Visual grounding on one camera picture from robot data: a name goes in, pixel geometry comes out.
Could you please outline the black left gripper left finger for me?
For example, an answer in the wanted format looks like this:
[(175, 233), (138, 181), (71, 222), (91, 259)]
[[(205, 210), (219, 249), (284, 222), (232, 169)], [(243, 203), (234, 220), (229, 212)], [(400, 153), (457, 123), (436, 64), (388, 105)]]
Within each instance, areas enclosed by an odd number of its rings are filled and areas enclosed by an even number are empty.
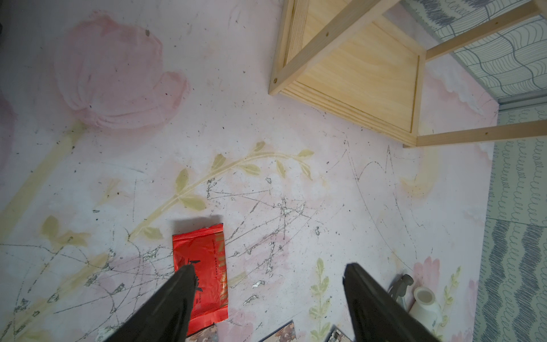
[(179, 268), (148, 301), (106, 340), (184, 341), (197, 289), (195, 268)]

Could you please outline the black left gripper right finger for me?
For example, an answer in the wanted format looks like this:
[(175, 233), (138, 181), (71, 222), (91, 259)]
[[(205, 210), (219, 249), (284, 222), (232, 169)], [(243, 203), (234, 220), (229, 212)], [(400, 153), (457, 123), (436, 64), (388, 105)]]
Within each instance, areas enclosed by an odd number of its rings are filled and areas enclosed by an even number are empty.
[(343, 286), (356, 341), (437, 340), (359, 264), (346, 265)]

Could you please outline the red tea bag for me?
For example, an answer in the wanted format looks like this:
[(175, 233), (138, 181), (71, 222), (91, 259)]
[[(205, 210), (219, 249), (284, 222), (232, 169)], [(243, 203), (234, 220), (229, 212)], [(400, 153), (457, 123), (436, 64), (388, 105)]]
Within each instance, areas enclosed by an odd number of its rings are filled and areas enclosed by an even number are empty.
[(224, 225), (172, 237), (174, 268), (192, 265), (197, 287), (187, 334), (229, 318)]

